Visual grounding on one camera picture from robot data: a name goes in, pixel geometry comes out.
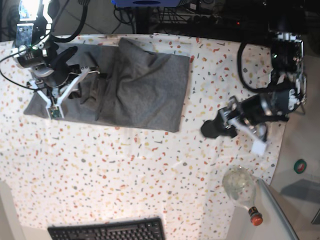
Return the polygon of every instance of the gray cloth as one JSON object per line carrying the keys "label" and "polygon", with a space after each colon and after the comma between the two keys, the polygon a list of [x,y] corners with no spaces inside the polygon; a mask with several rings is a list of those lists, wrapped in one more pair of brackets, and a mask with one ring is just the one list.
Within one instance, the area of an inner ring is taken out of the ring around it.
{"label": "gray cloth", "polygon": [[[77,46],[78,52],[69,65],[98,64],[107,77],[86,77],[81,83],[82,97],[67,99],[63,104],[65,121],[179,131],[188,57],[147,52],[124,38],[119,47],[61,44],[59,51],[70,46]],[[38,94],[24,114],[48,118],[46,104]]]}

